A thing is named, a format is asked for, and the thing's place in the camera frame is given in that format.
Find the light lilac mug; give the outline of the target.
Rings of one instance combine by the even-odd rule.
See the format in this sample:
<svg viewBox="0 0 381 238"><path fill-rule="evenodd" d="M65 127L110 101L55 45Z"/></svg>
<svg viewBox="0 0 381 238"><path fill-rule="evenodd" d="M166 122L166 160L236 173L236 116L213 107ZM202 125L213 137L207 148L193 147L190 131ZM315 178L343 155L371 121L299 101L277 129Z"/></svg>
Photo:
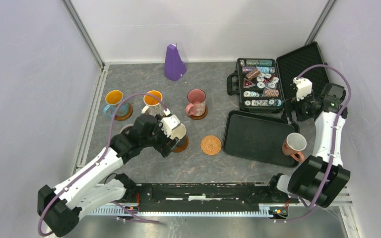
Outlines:
<svg viewBox="0 0 381 238"><path fill-rule="evenodd" d="M129 132L133 129L133 124L128 124L126 126L124 126L121 131L120 131L120 134L125 134L125 135L128 135Z"/></svg>

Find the floral mug yellow inside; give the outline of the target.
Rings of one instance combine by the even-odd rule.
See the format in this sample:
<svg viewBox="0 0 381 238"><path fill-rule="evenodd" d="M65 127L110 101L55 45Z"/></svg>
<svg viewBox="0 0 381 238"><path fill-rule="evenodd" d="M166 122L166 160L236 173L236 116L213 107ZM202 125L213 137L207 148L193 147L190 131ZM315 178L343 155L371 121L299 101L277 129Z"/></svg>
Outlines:
<svg viewBox="0 0 381 238"><path fill-rule="evenodd" d="M145 103L144 108L141 110L142 114L147 114L151 116L160 115L162 117L165 116L164 108L160 104L160 101L163 101L163 96L159 91L151 90L148 91L147 94L153 95L154 97L145 95L143 97L143 101Z"/></svg>

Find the wooden coaster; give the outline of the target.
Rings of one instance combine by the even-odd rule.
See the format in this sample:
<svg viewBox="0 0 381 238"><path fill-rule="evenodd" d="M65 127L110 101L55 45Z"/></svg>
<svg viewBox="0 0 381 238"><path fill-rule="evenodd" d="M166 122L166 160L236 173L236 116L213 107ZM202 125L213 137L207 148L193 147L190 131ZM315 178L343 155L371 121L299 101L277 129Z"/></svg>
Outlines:
<svg viewBox="0 0 381 238"><path fill-rule="evenodd" d="M205 118L208 114L208 106L205 106L205 112L200 115L200 116L192 116L192 115L189 115L189 118L193 119L193 120L201 120L203 118Z"/></svg>
<svg viewBox="0 0 381 238"><path fill-rule="evenodd" d="M176 146L175 149L173 150L174 153L181 153L188 147L189 141L186 140L183 145L181 146Z"/></svg>
<svg viewBox="0 0 381 238"><path fill-rule="evenodd" d="M115 114L115 120L124 121L131 117L133 108L130 103L125 103L119 107Z"/></svg>

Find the cream mug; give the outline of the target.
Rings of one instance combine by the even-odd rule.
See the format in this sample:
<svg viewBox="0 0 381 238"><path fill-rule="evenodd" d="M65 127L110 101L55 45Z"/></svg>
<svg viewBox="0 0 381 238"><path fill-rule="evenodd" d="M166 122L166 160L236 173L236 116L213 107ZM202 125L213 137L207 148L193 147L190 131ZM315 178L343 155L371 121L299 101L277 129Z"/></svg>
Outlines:
<svg viewBox="0 0 381 238"><path fill-rule="evenodd" d="M172 130L170 139L178 141L176 147L181 147L186 143L186 133L187 129L184 124L180 124Z"/></svg>

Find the blue butterfly mug yellow inside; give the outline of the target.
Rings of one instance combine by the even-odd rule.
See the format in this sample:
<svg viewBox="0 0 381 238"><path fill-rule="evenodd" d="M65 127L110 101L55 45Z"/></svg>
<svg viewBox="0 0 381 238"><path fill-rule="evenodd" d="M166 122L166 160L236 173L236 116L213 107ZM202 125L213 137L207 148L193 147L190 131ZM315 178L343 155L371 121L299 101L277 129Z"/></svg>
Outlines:
<svg viewBox="0 0 381 238"><path fill-rule="evenodd" d="M106 106L103 109L103 114L109 118L115 116L115 110L123 97L124 95L120 90L110 91L105 97Z"/></svg>

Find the pink dotted white mug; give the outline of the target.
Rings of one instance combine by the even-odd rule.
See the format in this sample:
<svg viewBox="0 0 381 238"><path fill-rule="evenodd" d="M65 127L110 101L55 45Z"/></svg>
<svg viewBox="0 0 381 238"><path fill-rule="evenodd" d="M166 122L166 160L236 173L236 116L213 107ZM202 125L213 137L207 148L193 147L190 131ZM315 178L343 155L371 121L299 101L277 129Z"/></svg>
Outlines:
<svg viewBox="0 0 381 238"><path fill-rule="evenodd" d="M286 156L291 156L297 162L303 162L306 158L303 154L307 146L306 139L299 133L293 132L287 135L282 144L282 152Z"/></svg>

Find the dark pink mug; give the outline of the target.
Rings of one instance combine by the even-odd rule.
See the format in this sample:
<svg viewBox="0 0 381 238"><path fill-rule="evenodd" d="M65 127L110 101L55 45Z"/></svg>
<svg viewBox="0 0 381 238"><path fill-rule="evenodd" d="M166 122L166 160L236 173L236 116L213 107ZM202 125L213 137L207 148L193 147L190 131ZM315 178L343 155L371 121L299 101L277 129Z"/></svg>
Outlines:
<svg viewBox="0 0 381 238"><path fill-rule="evenodd" d="M206 93L201 89L192 89L187 95L188 105L185 112L190 117L200 117L206 112Z"/></svg>

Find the woven round coaster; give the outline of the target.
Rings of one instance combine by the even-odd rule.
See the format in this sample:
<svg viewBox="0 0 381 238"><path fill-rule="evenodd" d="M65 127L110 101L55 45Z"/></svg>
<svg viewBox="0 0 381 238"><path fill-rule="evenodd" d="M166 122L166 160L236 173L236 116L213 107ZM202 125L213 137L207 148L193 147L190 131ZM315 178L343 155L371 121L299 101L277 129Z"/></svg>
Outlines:
<svg viewBox="0 0 381 238"><path fill-rule="evenodd" d="M222 143L218 137L207 135L201 140L200 147L205 154L216 155L221 151Z"/></svg>

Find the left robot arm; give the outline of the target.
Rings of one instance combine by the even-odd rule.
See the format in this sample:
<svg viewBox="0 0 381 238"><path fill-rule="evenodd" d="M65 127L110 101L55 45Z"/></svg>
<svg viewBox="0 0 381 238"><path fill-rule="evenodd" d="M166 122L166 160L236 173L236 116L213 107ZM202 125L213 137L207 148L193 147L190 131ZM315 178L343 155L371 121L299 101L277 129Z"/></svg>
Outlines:
<svg viewBox="0 0 381 238"><path fill-rule="evenodd" d="M96 184L139 155L144 148L152 147L164 158L169 156L186 138L186 133L185 125L176 115L140 115L133 125L110 136L106 147L77 173L54 187L45 185L39 189L39 235L63 237L95 209L118 200L132 201L136 196L135 187L119 178L100 188L96 188Z"/></svg>

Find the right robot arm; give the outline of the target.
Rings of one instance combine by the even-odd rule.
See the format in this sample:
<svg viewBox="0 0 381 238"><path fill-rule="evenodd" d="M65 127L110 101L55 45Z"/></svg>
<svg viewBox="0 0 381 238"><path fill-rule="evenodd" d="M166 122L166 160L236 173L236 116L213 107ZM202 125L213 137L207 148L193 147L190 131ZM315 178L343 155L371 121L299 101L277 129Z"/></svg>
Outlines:
<svg viewBox="0 0 381 238"><path fill-rule="evenodd" d="M328 83L315 98L309 94L292 100L297 121L313 119L316 127L314 149L291 176L278 175L278 182L267 188L267 197L280 202L287 194L297 195L311 205L328 207L350 179L340 153L342 129L348 109L342 105L343 86Z"/></svg>

